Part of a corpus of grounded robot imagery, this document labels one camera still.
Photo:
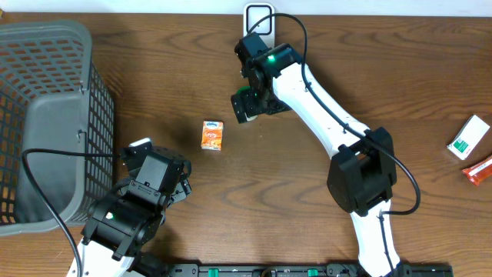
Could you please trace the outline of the white green box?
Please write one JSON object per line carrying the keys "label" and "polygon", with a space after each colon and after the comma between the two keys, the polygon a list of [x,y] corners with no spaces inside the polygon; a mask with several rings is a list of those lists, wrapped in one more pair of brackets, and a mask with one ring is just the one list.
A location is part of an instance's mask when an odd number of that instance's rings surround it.
{"label": "white green box", "polygon": [[447,149],[460,160],[465,160],[489,129],[490,126],[484,120],[477,115],[472,115],[451,143],[447,145]]}

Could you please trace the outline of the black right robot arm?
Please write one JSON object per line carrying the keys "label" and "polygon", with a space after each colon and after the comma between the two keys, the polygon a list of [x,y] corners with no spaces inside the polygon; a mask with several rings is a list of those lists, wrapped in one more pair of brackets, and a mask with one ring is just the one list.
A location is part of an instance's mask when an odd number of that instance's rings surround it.
{"label": "black right robot arm", "polygon": [[315,134],[331,164],[327,187],[354,225],[358,261],[370,276],[396,273],[401,259],[391,234],[389,213],[397,181],[393,139],[346,112],[314,78],[289,45],[240,41],[234,49],[249,82],[231,97],[238,122],[293,111]]}

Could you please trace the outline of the green lid jar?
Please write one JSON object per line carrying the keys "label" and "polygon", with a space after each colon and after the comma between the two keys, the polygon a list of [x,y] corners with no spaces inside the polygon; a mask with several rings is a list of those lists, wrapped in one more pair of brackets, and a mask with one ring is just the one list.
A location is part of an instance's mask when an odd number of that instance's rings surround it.
{"label": "green lid jar", "polygon": [[239,124],[254,120],[261,112],[257,95],[249,86],[240,88],[232,95],[231,104]]}

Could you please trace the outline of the orange Top chocolate bar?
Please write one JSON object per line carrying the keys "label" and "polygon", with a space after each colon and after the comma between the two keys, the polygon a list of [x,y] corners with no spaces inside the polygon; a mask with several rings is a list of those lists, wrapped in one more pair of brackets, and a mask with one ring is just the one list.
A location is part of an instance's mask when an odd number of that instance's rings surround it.
{"label": "orange Top chocolate bar", "polygon": [[491,177],[491,156],[469,168],[461,170],[468,180],[478,186],[483,180]]}

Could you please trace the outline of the orange small carton box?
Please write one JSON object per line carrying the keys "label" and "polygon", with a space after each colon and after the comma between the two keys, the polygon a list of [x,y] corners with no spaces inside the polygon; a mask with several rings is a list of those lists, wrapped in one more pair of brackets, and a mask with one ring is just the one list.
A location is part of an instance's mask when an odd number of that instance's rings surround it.
{"label": "orange small carton box", "polygon": [[221,151],[224,123],[219,121],[204,121],[201,137],[201,148]]}

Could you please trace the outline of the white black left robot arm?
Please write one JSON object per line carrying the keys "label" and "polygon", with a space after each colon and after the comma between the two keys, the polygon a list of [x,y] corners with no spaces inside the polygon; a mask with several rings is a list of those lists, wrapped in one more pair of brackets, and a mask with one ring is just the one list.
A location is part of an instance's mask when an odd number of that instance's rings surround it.
{"label": "white black left robot arm", "polygon": [[175,156],[126,162],[128,177],[92,209],[68,276],[167,276],[170,266],[141,249],[165,212],[191,193],[191,163]]}

